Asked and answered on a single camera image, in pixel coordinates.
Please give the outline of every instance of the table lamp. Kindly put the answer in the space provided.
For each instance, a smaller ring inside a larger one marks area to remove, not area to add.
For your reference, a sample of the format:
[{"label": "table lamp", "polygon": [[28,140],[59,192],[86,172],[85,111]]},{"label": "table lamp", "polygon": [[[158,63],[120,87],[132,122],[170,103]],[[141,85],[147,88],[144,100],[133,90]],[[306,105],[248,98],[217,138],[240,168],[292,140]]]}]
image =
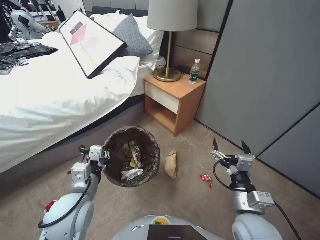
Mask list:
[{"label": "table lamp", "polygon": [[197,27],[198,0],[149,0],[147,27],[169,32],[167,66],[159,66],[152,75],[165,82],[177,81],[181,72],[170,64],[172,32]]}]

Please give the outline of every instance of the gray pillow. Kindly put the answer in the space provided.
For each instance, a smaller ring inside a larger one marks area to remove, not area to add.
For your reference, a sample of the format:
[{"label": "gray pillow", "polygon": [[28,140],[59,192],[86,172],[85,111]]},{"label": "gray pillow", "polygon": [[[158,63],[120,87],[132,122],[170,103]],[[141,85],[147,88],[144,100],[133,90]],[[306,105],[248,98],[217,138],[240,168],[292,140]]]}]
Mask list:
[{"label": "gray pillow", "polygon": [[128,46],[121,56],[142,57],[152,53],[152,48],[146,38],[140,33],[138,24],[130,14],[114,29],[113,34]]}]

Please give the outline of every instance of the white duvet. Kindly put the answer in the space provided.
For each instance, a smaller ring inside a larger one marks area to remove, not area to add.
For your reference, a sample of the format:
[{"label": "white duvet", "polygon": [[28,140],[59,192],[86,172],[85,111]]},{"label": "white duvet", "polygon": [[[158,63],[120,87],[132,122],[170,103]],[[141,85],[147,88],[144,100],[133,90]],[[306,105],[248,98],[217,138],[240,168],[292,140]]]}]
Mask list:
[{"label": "white duvet", "polygon": [[87,79],[60,33],[31,41],[58,51],[0,76],[0,172],[112,111],[136,85],[138,57],[116,58]]}]

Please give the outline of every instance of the bottle label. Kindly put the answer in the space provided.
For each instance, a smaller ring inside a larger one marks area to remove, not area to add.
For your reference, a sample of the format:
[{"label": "bottle label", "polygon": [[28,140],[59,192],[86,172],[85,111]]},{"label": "bottle label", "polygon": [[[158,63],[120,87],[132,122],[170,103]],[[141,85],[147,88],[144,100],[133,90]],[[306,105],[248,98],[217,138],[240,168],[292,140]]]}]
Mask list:
[{"label": "bottle label", "polygon": [[195,82],[198,79],[199,73],[190,73],[189,80]]}]

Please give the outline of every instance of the snack wrapper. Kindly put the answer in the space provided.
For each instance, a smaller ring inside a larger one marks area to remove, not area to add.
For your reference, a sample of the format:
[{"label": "snack wrapper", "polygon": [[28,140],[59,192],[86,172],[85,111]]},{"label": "snack wrapper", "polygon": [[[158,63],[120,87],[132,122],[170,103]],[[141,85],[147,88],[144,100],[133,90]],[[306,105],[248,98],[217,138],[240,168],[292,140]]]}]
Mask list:
[{"label": "snack wrapper", "polygon": [[134,169],[141,169],[143,165],[141,164],[141,154],[138,145],[135,141],[131,141],[122,146],[124,154],[131,158],[130,166]]},{"label": "snack wrapper", "polygon": [[203,181],[212,181],[211,177],[210,177],[208,174],[200,175],[200,178],[201,178]]}]

